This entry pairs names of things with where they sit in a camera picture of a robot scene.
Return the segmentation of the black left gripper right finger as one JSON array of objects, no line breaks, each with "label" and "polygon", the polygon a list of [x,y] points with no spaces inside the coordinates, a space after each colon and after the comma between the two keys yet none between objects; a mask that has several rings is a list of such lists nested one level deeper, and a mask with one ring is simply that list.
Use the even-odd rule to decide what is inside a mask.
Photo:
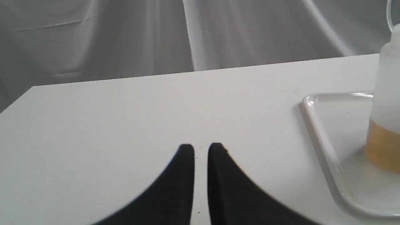
[{"label": "black left gripper right finger", "polygon": [[256,185],[221,143],[208,150],[207,198],[212,225],[314,225]]}]

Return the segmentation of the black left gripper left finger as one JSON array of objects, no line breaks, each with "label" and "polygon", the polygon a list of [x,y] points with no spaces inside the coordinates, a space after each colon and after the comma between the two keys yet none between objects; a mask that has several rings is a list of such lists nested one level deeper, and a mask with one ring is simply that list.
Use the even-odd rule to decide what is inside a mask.
[{"label": "black left gripper left finger", "polygon": [[195,151],[179,146],[164,171],[140,196],[98,225],[189,225],[194,198]]}]

